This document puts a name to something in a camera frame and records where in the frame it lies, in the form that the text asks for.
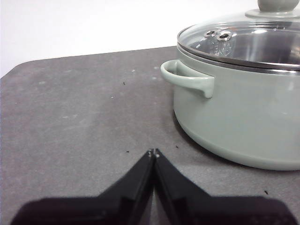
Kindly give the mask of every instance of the stainless steel rim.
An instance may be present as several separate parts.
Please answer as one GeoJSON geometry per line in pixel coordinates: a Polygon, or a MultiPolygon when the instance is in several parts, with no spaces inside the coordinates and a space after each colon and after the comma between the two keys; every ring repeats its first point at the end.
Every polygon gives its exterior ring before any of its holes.
{"type": "Polygon", "coordinates": [[[241,66],[241,65],[236,65],[236,64],[224,63],[224,62],[209,60],[209,59],[194,55],[194,54],[186,51],[185,49],[183,49],[180,45],[177,45],[177,48],[184,55],[187,55],[187,56],[189,56],[195,60],[201,61],[201,62],[212,64],[214,66],[242,70],[242,71],[256,72],[256,73],[264,73],[264,74],[300,76],[300,71],[297,71],[297,70],[266,69],[266,68],[261,68],[261,67],[249,67],[249,66],[241,66]]]}
{"type": "Polygon", "coordinates": [[[177,36],[177,44],[178,46],[185,50],[185,52],[189,52],[190,54],[194,56],[199,56],[201,59],[209,59],[216,62],[223,62],[226,64],[233,64],[233,65],[240,65],[242,67],[248,67],[248,68],[263,68],[263,69],[275,69],[275,70],[291,70],[291,71],[300,71],[300,64],[283,64],[283,63],[269,63],[269,62],[252,62],[248,60],[239,60],[239,59],[231,59],[231,58],[224,58],[220,56],[211,55],[209,53],[205,52],[199,52],[194,50],[193,48],[184,46],[182,43],[179,42],[179,36],[182,32],[187,30],[190,27],[187,27],[183,29],[181,32],[179,32],[177,36]]]}

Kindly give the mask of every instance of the gray countertop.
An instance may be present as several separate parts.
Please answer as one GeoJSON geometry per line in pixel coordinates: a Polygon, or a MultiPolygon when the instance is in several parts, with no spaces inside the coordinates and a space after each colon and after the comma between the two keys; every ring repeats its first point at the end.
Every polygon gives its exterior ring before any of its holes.
{"type": "Polygon", "coordinates": [[[27,201],[100,194],[149,148],[211,195],[277,198],[299,221],[300,171],[232,163],[180,128],[172,86],[159,71],[175,58],[175,47],[65,57],[26,62],[4,76],[1,224],[27,201]]]}

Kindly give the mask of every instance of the cooking pot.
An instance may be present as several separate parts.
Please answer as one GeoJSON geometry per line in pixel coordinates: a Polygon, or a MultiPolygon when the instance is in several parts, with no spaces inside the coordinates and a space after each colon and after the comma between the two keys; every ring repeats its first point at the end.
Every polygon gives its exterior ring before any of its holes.
{"type": "Polygon", "coordinates": [[[179,124],[207,150],[252,167],[300,169],[298,2],[259,0],[260,9],[179,33],[178,59],[162,64],[162,77],[175,84],[179,124]]]}

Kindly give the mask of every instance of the white wall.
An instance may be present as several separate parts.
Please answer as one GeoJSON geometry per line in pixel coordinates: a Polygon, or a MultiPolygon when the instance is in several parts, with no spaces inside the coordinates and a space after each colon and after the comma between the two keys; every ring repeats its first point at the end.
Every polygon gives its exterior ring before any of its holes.
{"type": "Polygon", "coordinates": [[[256,0],[1,0],[1,77],[30,60],[176,45],[203,20],[256,0]]]}

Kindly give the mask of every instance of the black object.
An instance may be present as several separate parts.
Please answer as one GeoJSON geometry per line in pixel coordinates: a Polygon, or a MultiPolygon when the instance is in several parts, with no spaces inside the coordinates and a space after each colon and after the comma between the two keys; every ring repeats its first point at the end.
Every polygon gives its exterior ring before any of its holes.
{"type": "Polygon", "coordinates": [[[136,225],[155,187],[172,225],[296,225],[282,202],[264,197],[211,197],[159,150],[147,151],[98,197],[48,198],[25,204],[12,225],[136,225]]]}

